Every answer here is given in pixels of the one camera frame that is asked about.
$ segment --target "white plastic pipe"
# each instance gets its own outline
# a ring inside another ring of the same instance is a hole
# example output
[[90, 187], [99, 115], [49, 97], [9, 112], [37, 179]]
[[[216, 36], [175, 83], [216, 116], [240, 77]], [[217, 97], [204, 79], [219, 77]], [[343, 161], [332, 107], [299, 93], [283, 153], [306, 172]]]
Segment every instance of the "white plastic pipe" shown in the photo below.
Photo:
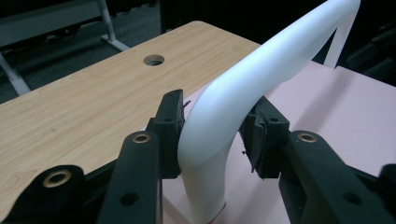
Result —
[[192, 108], [178, 144], [178, 162], [195, 223], [225, 205], [231, 143], [248, 111], [276, 84], [297, 74], [334, 36], [325, 65], [338, 60], [360, 0], [329, 0], [265, 42], [211, 82]]

